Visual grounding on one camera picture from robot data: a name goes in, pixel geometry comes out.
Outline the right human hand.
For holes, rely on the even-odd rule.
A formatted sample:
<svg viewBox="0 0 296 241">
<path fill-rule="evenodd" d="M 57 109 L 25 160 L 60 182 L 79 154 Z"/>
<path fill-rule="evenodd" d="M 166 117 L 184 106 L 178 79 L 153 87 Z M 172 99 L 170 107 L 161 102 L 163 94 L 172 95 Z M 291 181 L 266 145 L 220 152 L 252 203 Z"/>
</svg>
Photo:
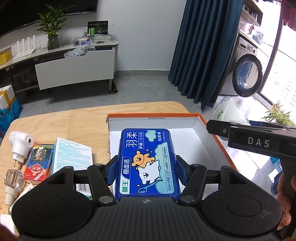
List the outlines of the right human hand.
<svg viewBox="0 0 296 241">
<path fill-rule="evenodd" d="M 292 204 L 289 197 L 285 193 L 285 177 L 283 173 L 280 175 L 280 178 L 278 181 L 277 192 L 278 194 L 277 194 L 276 200 L 279 202 L 282 209 L 282 218 L 281 218 L 280 224 L 277 227 L 277 229 L 280 230 L 284 226 L 288 226 L 292 219 L 290 214 L 290 209 Z"/>
</svg>

